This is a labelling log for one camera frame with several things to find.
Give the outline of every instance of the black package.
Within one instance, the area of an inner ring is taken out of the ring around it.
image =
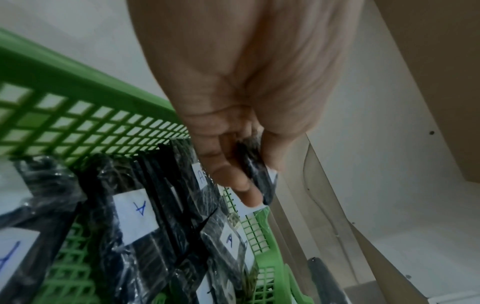
[[[220,209],[208,219],[200,237],[218,266],[225,270],[235,289],[242,290],[247,248]]]
[[[168,284],[175,253],[145,177],[122,156],[96,154],[82,170],[89,224],[113,302],[150,303]]]
[[[242,170],[263,194],[263,204],[270,205],[275,196],[278,175],[265,166],[260,156],[260,138],[252,136],[238,142],[235,153]]]
[[[198,246],[175,269],[169,284],[173,303],[214,303],[204,250],[203,246]]]
[[[259,276],[259,265],[257,264],[257,260],[255,259],[254,252],[252,247],[249,244],[249,240],[247,238],[247,234],[242,226],[242,222],[240,221],[240,217],[237,213],[230,213],[228,216],[228,220],[230,221],[231,225],[234,227],[235,231],[238,232],[240,235],[241,241],[246,246],[245,251],[245,264],[243,267],[243,274],[242,274],[242,290],[237,291],[237,297],[239,298],[250,298],[257,285],[257,278]]]
[[[2,252],[7,253],[0,257],[0,298],[3,303],[31,302],[74,221],[76,207],[76,204],[69,204],[68,208],[51,210],[15,227],[0,230]],[[8,281],[2,282],[11,273]]]
[[[0,159],[0,228],[85,200],[77,177],[55,156]]]
[[[189,249],[193,236],[192,222],[184,215],[182,202],[175,188],[165,178],[153,153],[141,153],[136,160],[147,179],[147,192],[166,223],[167,233],[177,258]]]
[[[172,168],[175,165],[172,160],[176,163],[178,185],[181,186],[177,191],[184,194],[194,228],[201,226],[218,207],[228,214],[224,199],[203,171],[190,140],[172,139],[170,146],[159,145],[159,148],[158,161],[162,166]]]
[[[209,258],[207,263],[216,304],[235,304],[237,302],[235,288],[225,270],[219,267],[212,258]]]

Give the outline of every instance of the basket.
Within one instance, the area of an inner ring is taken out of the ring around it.
[[[54,153],[68,165],[96,153],[133,155],[188,137],[170,103],[0,30],[0,155]],[[229,189],[224,197],[230,207]],[[242,222],[258,265],[249,303],[310,303],[285,268],[263,209]],[[105,302],[95,285],[90,233],[76,221],[34,304]],[[155,303],[165,302],[159,294]]]

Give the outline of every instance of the white label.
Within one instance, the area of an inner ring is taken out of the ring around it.
[[[0,160],[0,215],[19,208],[33,197],[14,164],[7,159]]]
[[[38,231],[21,228],[0,230],[0,290],[8,283],[39,235]]]
[[[249,239],[247,238],[247,234],[245,233],[245,230],[242,227],[242,225],[240,225],[240,227],[238,227],[238,229],[236,231],[240,235],[241,241],[246,246],[245,265],[248,268],[248,272],[250,273],[250,271],[252,270],[252,267],[254,266],[254,263],[255,263],[254,251],[252,250],[252,247],[250,247]]]
[[[264,204],[260,204],[257,207],[251,208],[244,205],[244,203],[240,200],[240,198],[233,192],[231,189],[228,189],[228,194],[231,198],[231,203],[235,205],[238,215],[240,218],[244,218],[249,214],[252,214],[255,211],[262,210],[266,207]]]
[[[173,196],[175,197],[175,200],[180,208],[180,211],[183,212],[184,211],[184,207],[182,205],[182,202],[180,201],[180,198],[179,198],[179,194],[177,193],[177,191],[175,190],[175,187],[171,186],[170,187],[170,191],[173,193]]]
[[[230,252],[234,259],[239,257],[240,239],[227,223],[221,231],[220,241]]]
[[[214,296],[212,295],[212,285],[208,276],[205,274],[201,280],[200,286],[196,289],[196,297],[201,304],[214,304]]]
[[[270,181],[273,184],[275,182],[275,179],[277,178],[278,172],[274,169],[266,168],[268,171],[268,176],[270,177]]]
[[[237,298],[235,297],[235,288],[230,280],[226,281],[226,286],[223,289],[223,293],[226,297],[228,304],[236,304]]]
[[[195,178],[198,183],[198,186],[200,187],[200,190],[202,190],[207,185],[207,176],[205,175],[205,172],[203,171],[202,166],[200,166],[200,163],[193,164],[191,168],[195,173]]]
[[[116,194],[113,196],[113,202],[125,245],[130,245],[159,228],[145,189]]]

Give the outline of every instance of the wire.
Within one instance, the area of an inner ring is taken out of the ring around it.
[[[308,150],[310,150],[310,148],[313,149],[312,145],[309,144],[308,145]],[[357,284],[360,284],[360,281],[359,281],[359,278],[357,277],[357,274],[355,273],[355,270],[354,270],[354,267],[352,265],[352,262],[350,261],[349,259],[349,256],[347,255],[347,251],[345,250],[345,247],[344,247],[344,244],[342,243],[342,240],[340,240],[340,234],[339,234],[339,231],[337,230],[337,228],[335,227],[334,225],[334,222],[332,221],[332,219],[330,218],[330,216],[325,212],[325,209],[322,207],[322,205],[320,205],[319,202],[317,202],[314,197],[312,196],[312,194],[310,193],[310,189],[307,187],[307,178],[305,177],[305,166],[306,166],[306,163],[307,163],[307,155],[305,156],[305,160],[303,161],[303,168],[302,168],[302,178],[303,178],[303,186],[305,188],[305,191],[307,193],[307,195],[310,197],[310,199],[319,207],[320,211],[325,215],[326,219],[328,220],[331,228],[333,229],[333,233],[335,234],[335,237],[337,238],[338,240],[338,243],[340,244],[340,247],[341,247],[341,250],[348,262],[348,266],[350,267],[350,270],[353,274],[353,277],[355,278],[355,281]]]

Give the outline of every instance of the human hand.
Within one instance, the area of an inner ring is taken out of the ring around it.
[[[262,194],[234,158],[264,127],[261,156],[281,170],[340,75],[363,0],[128,0],[153,75],[212,179],[247,206]]]

